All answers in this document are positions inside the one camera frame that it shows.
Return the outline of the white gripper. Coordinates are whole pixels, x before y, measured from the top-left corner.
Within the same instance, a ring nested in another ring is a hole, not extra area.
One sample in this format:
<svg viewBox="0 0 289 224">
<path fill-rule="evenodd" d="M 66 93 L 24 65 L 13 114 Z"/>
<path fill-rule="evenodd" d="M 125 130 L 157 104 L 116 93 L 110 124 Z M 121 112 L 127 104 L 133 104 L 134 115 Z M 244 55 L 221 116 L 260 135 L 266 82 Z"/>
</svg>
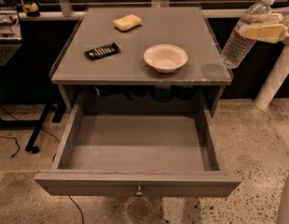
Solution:
<svg viewBox="0 0 289 224">
<path fill-rule="evenodd" d="M 289 14 L 283 16 L 282 13 L 271 13 L 265 23 L 268 25 L 243 25 L 240 36 L 267 43 L 282 41 L 289 46 Z"/>
</svg>

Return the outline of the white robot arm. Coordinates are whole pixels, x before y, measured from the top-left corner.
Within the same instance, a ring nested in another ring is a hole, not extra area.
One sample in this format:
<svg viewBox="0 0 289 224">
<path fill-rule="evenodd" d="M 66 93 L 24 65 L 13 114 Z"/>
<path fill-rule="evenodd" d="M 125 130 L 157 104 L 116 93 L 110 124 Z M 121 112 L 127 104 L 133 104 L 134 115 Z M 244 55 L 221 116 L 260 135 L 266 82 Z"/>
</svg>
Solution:
<svg viewBox="0 0 289 224">
<path fill-rule="evenodd" d="M 282 41 L 285 45 L 255 98 L 255 105 L 261 110 L 266 110 L 289 75 L 289 14 L 285 15 L 282 21 L 273 20 L 265 24 L 243 25 L 240 28 L 240 36 L 267 43 Z M 289 224 L 289 174 L 282 189 L 277 224 Z"/>
</svg>

